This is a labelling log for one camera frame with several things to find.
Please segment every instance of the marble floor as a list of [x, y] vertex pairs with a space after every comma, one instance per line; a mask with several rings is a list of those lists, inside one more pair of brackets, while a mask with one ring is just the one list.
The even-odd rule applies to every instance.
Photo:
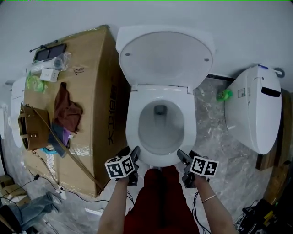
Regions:
[[[224, 105], [216, 101], [216, 93], [228, 86], [226, 81], [206, 78], [194, 90], [196, 105], [197, 139], [193, 148], [195, 152], [210, 159], [218, 160], [220, 168], [210, 184], [235, 220], [243, 207], [250, 206], [254, 200], [262, 198], [270, 178], [271, 169], [258, 171], [255, 169], [257, 153], [239, 143], [228, 133], [225, 125]], [[33, 179], [25, 169], [21, 150], [14, 144], [12, 133], [8, 129], [5, 140], [2, 140], [4, 160], [7, 172], [15, 182], [20, 185]], [[143, 177], [149, 169], [148, 165], [138, 162], [138, 186], [129, 187], [128, 190], [136, 200], [137, 194], [143, 185]], [[180, 175], [183, 175], [183, 164], [176, 165]], [[88, 201], [100, 199], [108, 200], [113, 192], [115, 182], [111, 181], [100, 197], [93, 199], [84, 195]], [[53, 187], [46, 180], [40, 178], [24, 187], [31, 199], [45, 194], [46, 191], [54, 192]], [[196, 189], [183, 189], [187, 204], [192, 208]], [[196, 212], [199, 221], [208, 228], [200, 198], [197, 198]], [[87, 203], [74, 194], [67, 193], [67, 200], [61, 206], [61, 212], [51, 213], [44, 220], [58, 231], [59, 234], [96, 234], [100, 216], [94, 214], [101, 211], [106, 202]], [[126, 210], [132, 206], [127, 200]], [[36, 225], [42, 233], [54, 234], [54, 231], [42, 221]]]

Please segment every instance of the green object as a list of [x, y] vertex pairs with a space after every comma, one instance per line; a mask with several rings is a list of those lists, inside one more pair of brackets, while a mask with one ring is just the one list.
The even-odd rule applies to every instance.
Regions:
[[44, 92], [47, 88], [46, 82], [40, 80], [36, 75], [31, 75], [31, 73], [27, 76], [27, 89], [34, 90], [35, 92]]
[[225, 101], [231, 96], [233, 96], [233, 92], [230, 89], [225, 89], [223, 92], [217, 93], [217, 101]]

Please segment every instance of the toilet lid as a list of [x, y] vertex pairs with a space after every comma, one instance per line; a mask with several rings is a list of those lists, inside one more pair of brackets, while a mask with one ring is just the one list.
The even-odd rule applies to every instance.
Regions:
[[119, 62], [129, 84], [199, 86], [212, 67], [213, 57], [212, 48], [194, 32], [151, 32], [127, 43]]

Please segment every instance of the plastic bag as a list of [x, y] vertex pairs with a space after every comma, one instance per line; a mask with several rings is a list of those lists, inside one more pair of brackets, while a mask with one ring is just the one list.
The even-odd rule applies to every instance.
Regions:
[[46, 81], [40, 80], [39, 77], [29, 72], [26, 80], [26, 88], [35, 92], [44, 93], [47, 89], [47, 84]]
[[26, 68], [26, 73], [38, 74], [42, 72], [42, 69], [46, 68], [65, 71], [68, 68], [70, 59], [71, 53], [64, 52], [55, 58], [45, 59], [42, 61], [36, 60]]

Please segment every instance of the red skirt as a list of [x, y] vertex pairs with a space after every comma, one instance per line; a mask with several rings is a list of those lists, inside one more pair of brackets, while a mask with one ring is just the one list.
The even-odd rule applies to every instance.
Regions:
[[144, 187], [125, 217], [124, 234], [144, 233], [199, 234], [174, 166], [146, 172]]

